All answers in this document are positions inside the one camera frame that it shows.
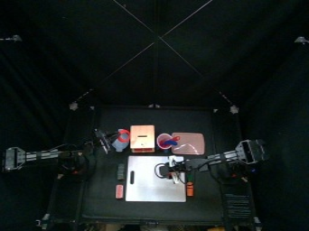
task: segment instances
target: blue object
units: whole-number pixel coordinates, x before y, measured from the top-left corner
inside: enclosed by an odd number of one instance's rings
[[[178,143],[172,140],[164,141],[163,145],[178,145]]]

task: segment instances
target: orange box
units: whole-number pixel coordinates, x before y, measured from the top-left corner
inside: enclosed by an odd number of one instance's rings
[[[155,126],[132,125],[129,127],[131,152],[155,152]]]

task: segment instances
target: black backdrop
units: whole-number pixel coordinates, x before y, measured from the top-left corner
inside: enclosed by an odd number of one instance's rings
[[[301,230],[309,48],[293,41],[309,37],[307,23],[301,0],[6,1],[0,38],[17,34],[22,42],[0,41],[1,151],[59,145],[76,100],[236,105],[243,137],[266,139],[271,153],[254,184],[266,230]],[[1,175],[1,230],[30,230],[51,175],[47,169]]]

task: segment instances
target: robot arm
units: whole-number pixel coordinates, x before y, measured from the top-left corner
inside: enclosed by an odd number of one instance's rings
[[[265,142],[262,140],[240,141],[234,151],[207,156],[204,159],[191,159],[183,162],[167,162],[159,166],[160,176],[167,177],[171,172],[208,171],[208,165],[223,162],[251,165],[267,160]]]

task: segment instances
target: cup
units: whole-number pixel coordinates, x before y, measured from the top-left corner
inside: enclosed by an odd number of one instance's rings
[[[112,142],[112,146],[116,149],[116,152],[121,152],[123,149],[129,145],[129,131],[124,129],[117,129],[119,138]]]
[[[170,144],[168,145],[163,145],[163,142],[167,141],[167,140],[170,140],[171,138],[172,137],[171,137],[170,134],[160,134],[160,135],[158,135],[158,137],[156,137],[156,144],[158,144],[158,146],[159,146],[159,148],[162,150],[166,150],[166,149],[168,149],[171,147]]]

